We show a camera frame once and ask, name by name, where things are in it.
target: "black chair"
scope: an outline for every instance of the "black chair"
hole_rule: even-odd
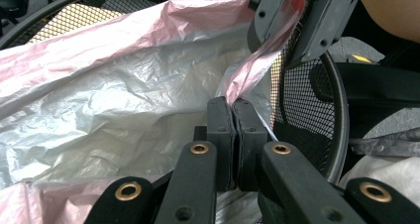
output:
[[[29,0],[0,0],[0,37],[3,36],[3,26],[10,21],[13,24],[18,24],[16,18],[25,16],[28,12]]]

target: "metal mesh basket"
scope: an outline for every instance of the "metal mesh basket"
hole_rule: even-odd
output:
[[[6,35],[0,41],[0,50],[46,40],[164,1],[57,0]],[[312,0],[307,0],[306,14],[271,69],[271,124],[281,141],[298,147],[315,168],[335,181],[343,165],[348,136],[346,98],[340,76],[328,55],[297,68],[287,68],[287,58],[311,3]]]

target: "person's arm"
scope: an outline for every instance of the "person's arm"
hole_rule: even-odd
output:
[[[420,0],[362,0],[372,19],[390,34],[420,43]]]

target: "floor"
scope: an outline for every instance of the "floor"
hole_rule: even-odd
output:
[[[23,21],[48,4],[47,0],[30,0],[28,14],[19,19]],[[7,34],[13,25],[3,29]],[[352,38],[342,38],[329,49],[335,61],[346,61],[349,55],[364,56],[378,61],[383,55],[361,41]],[[380,136],[392,132],[403,131],[414,127],[420,127],[420,109],[404,109],[385,119],[367,134],[367,137]]]

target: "gold rivet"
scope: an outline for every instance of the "gold rivet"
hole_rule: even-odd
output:
[[[134,192],[130,194],[124,194],[123,190],[128,187],[133,187]],[[126,182],[126,183],[121,184],[121,186],[117,189],[117,191],[115,191],[115,197],[120,201],[130,201],[138,197],[141,192],[142,192],[142,187],[136,181]]]
[[[361,184],[361,192],[368,198],[378,202],[390,202],[392,200],[392,196],[388,191],[371,182],[363,182]]]
[[[275,145],[272,146],[272,150],[274,152],[276,152],[277,154],[281,154],[281,155],[287,155],[291,152],[290,148],[287,147],[286,145]]]
[[[191,146],[189,149],[193,154],[201,155],[206,154],[209,151],[209,147],[207,145],[197,144]]]

